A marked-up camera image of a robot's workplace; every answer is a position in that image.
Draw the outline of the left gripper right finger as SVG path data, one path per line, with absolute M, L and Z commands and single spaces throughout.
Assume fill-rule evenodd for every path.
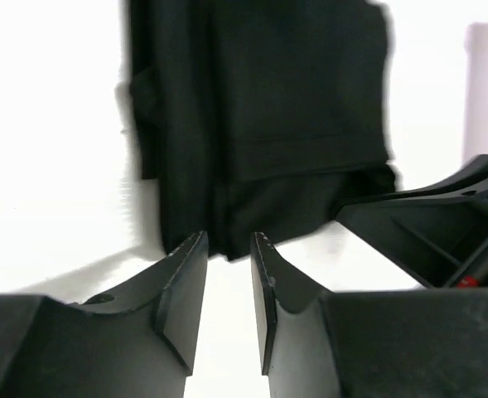
M 273 397 L 488 397 L 488 289 L 333 293 L 257 233 L 262 373 Z

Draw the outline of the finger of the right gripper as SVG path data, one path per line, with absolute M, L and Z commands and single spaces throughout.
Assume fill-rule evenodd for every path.
M 350 202 L 336 220 L 425 287 L 488 287 L 488 154 L 429 187 Z

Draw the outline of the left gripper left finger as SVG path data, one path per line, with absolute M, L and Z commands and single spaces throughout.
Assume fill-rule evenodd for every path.
M 0 397 L 181 397 L 193 372 L 208 237 L 84 303 L 0 294 Z

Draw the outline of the black tank top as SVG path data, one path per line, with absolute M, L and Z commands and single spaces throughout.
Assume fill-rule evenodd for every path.
M 165 251 L 205 231 L 236 260 L 347 200 L 394 192 L 388 13 L 371 1 L 124 1 L 139 175 Z

